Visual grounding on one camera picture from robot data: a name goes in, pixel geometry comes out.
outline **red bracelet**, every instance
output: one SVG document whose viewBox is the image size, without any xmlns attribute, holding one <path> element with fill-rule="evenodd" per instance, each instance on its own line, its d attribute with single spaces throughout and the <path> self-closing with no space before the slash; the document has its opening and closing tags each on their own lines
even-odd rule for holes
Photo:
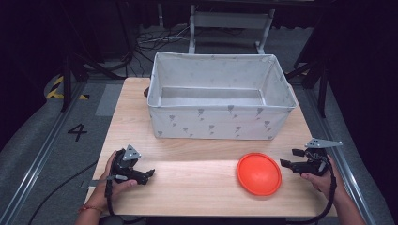
<svg viewBox="0 0 398 225">
<path fill-rule="evenodd" d="M 95 209 L 95 210 L 98 210 L 100 213 L 102 213 L 102 210 L 100 209 L 100 208 L 98 208 L 98 207 L 96 207 L 96 206 L 91 206 L 91 205 L 83 205 L 80 209 L 79 209 L 79 211 L 78 211 L 78 213 L 82 213 L 84 210 L 86 210 L 86 209 Z"/>
</svg>

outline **black number on floor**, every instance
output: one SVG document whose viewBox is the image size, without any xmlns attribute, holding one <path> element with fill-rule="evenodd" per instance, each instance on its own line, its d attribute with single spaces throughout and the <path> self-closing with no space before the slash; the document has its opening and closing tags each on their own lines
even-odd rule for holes
<svg viewBox="0 0 398 225">
<path fill-rule="evenodd" d="M 78 142 L 78 141 L 79 141 L 80 135 L 81 135 L 81 134 L 87 133 L 87 131 L 83 131 L 83 128 L 84 128 L 84 125 L 83 125 L 83 124 L 80 124 L 80 125 L 78 125 L 78 126 L 72 128 L 72 129 L 70 129 L 70 130 L 68 131 L 68 133 L 77 134 L 77 137 L 76 137 L 75 142 Z"/>
</svg>

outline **metal bracket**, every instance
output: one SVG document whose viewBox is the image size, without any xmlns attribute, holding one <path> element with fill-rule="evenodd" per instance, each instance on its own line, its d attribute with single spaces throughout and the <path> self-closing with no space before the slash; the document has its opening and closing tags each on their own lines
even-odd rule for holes
<svg viewBox="0 0 398 225">
<path fill-rule="evenodd" d="M 305 144 L 305 147 L 327 148 L 327 147 L 342 146 L 342 145 L 343 145 L 342 142 L 333 142 L 328 140 L 312 138 L 308 143 Z"/>
<path fill-rule="evenodd" d="M 134 160 L 141 157 L 141 154 L 137 152 L 130 144 L 127 146 L 123 161 Z"/>
</svg>

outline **gray carpet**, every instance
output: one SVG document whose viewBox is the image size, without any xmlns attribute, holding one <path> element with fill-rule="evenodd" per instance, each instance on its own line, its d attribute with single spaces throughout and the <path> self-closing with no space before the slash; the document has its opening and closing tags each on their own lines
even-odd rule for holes
<svg viewBox="0 0 398 225">
<path fill-rule="evenodd" d="M 142 33 L 153 33 L 161 30 L 159 27 L 152 27 L 149 30 L 142 30 Z M 265 51 L 277 56 L 284 71 L 291 71 L 311 32 L 311 29 L 271 29 Z M 245 30 L 241 33 L 238 30 L 228 32 L 204 30 L 198 33 L 196 53 L 256 53 L 253 44 L 257 37 L 259 37 L 258 31 L 252 30 Z M 186 39 L 181 39 L 158 50 L 143 50 L 142 54 L 153 60 L 158 51 L 187 53 L 188 43 Z M 153 46 L 152 43 L 140 45 L 148 48 Z M 126 76 L 127 71 L 130 77 L 148 77 L 151 73 L 152 63 L 139 53 L 134 55 L 136 58 L 133 58 L 130 67 L 121 68 L 116 70 L 115 73 Z M 313 95 L 313 93 L 316 93 L 316 88 L 304 90 L 300 85 L 295 84 L 299 81 L 300 78 L 295 78 L 291 83 L 294 85 L 310 131 L 316 138 L 325 138 L 325 133 L 319 125 L 318 119 L 316 119 L 317 112 L 314 111 L 311 106 L 311 98 L 308 97 L 308 92 Z M 101 74 L 90 76 L 81 93 L 89 95 L 89 100 L 76 100 L 71 105 L 70 113 L 66 117 L 63 127 L 60 128 L 59 135 L 54 140 L 51 154 L 40 171 L 35 185 L 33 185 L 26 199 L 23 200 L 21 209 L 17 210 L 15 217 L 9 224 L 27 224 L 47 195 L 69 177 L 98 159 L 121 86 L 122 82 L 109 80 Z M 1 152 L 0 195 L 2 203 L 0 204 L 0 212 L 2 212 L 2 215 L 41 146 L 48 138 L 56 119 L 62 114 L 59 112 L 61 107 L 61 99 L 48 99 L 47 103 L 32 115 Z M 326 114 L 326 122 L 333 136 L 336 140 L 344 143 L 341 151 L 343 151 L 344 157 L 358 182 L 364 200 L 375 219 L 375 224 L 393 224 L 390 211 L 360 159 L 330 89 L 327 97 Z M 76 142 L 77 135 L 69 134 L 68 131 L 78 125 L 84 125 L 84 130 L 87 133 L 82 134 L 79 141 Z M 32 224 L 73 224 L 77 217 L 77 209 L 84 202 L 86 188 L 94 169 L 95 167 L 92 167 L 57 190 L 43 204 Z M 338 221 L 335 217 L 327 217 L 322 219 L 319 224 L 338 224 Z"/>
</svg>

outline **human arm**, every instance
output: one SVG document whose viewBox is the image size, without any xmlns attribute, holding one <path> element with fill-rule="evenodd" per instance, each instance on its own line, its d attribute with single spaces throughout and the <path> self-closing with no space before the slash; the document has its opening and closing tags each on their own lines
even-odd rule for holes
<svg viewBox="0 0 398 225">
<path fill-rule="evenodd" d="M 334 193 L 333 204 L 336 208 L 340 224 L 365 224 L 365 221 L 363 220 L 360 211 L 345 190 L 344 181 L 342 179 L 342 176 L 336 169 L 336 164 L 334 163 L 334 160 L 331 157 L 329 157 L 329 160 L 337 182 L 337 188 Z M 330 171 L 325 172 L 325 174 L 323 174 L 322 176 L 316 176 L 311 173 L 304 172 L 301 177 L 310 181 L 315 189 L 321 191 L 327 199 L 329 198 Z"/>
<path fill-rule="evenodd" d="M 85 209 L 81 210 L 79 216 L 75 221 L 75 225 L 90 225 L 90 224 L 99 224 L 101 212 L 107 209 L 108 203 L 105 198 L 105 188 L 106 188 L 106 178 L 109 175 L 109 171 L 111 170 L 112 161 L 115 157 L 116 151 L 112 153 L 109 157 L 108 162 L 106 163 L 105 172 L 99 178 L 99 182 L 91 194 L 90 198 L 85 203 Z M 128 180 L 118 184 L 115 181 L 112 181 L 113 184 L 113 195 L 112 200 L 114 201 L 117 196 L 129 188 L 132 188 L 137 185 L 135 180 Z"/>
</svg>

